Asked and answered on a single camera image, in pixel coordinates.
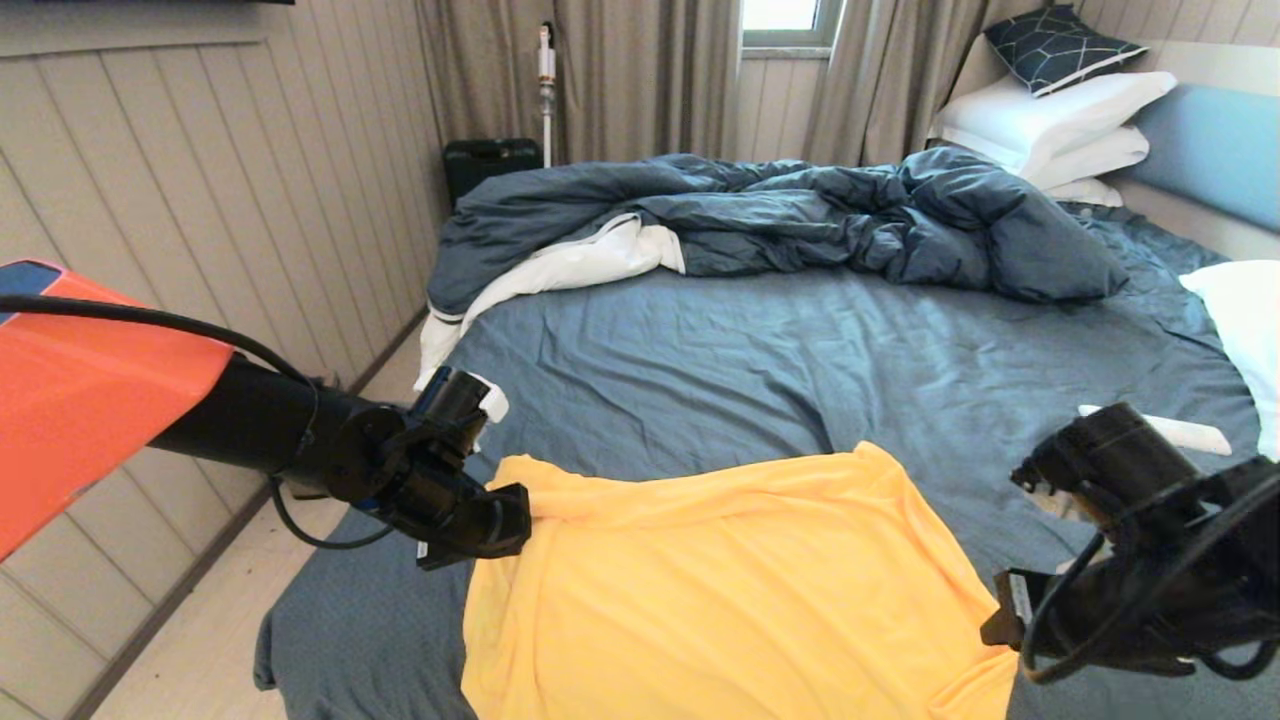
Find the wooden floor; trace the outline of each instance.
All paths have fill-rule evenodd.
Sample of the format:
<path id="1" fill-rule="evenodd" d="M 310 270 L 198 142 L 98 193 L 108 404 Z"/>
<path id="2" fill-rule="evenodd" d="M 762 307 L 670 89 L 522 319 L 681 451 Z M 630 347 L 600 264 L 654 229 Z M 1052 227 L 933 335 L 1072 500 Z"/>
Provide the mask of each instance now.
<path id="1" fill-rule="evenodd" d="M 381 401 L 412 401 L 417 333 L 397 350 L 361 393 Z M 347 505 L 333 500 L 291 501 L 298 524 L 325 536 Z M 314 550 L 262 507 L 191 596 L 156 633 L 95 720 L 283 720 L 280 693 L 253 687 L 253 644 L 262 615 Z"/>

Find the patterned pillow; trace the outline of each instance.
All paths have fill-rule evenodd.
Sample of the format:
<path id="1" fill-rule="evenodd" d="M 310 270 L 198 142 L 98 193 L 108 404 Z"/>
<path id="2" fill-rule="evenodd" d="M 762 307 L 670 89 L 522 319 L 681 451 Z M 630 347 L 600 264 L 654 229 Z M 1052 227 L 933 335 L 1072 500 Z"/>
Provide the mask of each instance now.
<path id="1" fill-rule="evenodd" d="M 983 32 L 1033 97 L 1120 72 L 1121 63 L 1147 51 L 1140 45 L 1093 32 L 1070 5 L 1018 15 Z"/>

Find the window frame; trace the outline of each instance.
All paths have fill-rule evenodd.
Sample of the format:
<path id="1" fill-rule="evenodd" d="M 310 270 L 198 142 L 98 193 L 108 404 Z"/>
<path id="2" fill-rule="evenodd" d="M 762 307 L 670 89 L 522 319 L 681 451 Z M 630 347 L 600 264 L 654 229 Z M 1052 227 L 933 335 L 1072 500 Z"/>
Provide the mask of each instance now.
<path id="1" fill-rule="evenodd" d="M 818 0 L 809 29 L 744 29 L 742 47 L 831 47 L 840 27 L 841 0 Z"/>

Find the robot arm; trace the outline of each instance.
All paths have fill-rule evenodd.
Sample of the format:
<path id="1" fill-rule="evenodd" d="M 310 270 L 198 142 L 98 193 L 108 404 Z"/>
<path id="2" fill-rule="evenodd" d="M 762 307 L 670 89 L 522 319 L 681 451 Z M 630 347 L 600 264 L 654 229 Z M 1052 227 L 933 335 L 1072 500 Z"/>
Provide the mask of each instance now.
<path id="1" fill-rule="evenodd" d="M 0 557 L 143 445 L 266 473 L 285 524 L 320 547 L 396 529 L 428 543 L 419 565 L 431 569 L 515 555 L 529 538 L 525 488 L 490 492 L 462 471 L 506 411 L 475 375 L 442 368 L 407 410 L 371 402 L 319 387 L 251 338 L 35 261 L 0 268 L 0 466 L 12 478 L 0 483 Z M 288 518 L 280 477 L 388 529 L 311 538 Z"/>
<path id="2" fill-rule="evenodd" d="M 1280 639 L 1275 462 L 1256 457 L 1204 478 L 1119 404 L 1047 438 L 1012 482 L 1070 495 L 1100 530 L 1061 575 L 996 577 L 1001 607 L 982 638 L 1020 650 L 1030 680 L 1084 665 L 1189 675 L 1190 659 L 1238 680 L 1267 667 Z M 1105 541 L 1112 556 L 1091 562 Z M 1219 655 L 1251 642 L 1260 646 L 1242 665 Z M 1039 669 L 1037 655 L 1061 660 Z"/>
<path id="3" fill-rule="evenodd" d="M 494 401 L 503 401 L 499 389 L 449 368 L 403 410 L 302 384 L 236 355 L 210 393 L 150 445 L 348 502 L 426 542 L 419 564 L 434 569 L 516 555 L 529 538 L 524 486 L 490 492 L 462 471 Z"/>

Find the yellow t-shirt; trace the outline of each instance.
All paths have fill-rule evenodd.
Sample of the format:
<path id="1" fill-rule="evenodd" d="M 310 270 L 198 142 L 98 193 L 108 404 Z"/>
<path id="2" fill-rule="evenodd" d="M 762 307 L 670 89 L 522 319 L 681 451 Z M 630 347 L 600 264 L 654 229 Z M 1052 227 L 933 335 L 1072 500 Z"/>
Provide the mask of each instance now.
<path id="1" fill-rule="evenodd" d="M 622 483 L 508 457 L 521 555 L 476 562 L 481 720 L 1002 719 L 996 602 L 901 465 L 861 443 Z"/>

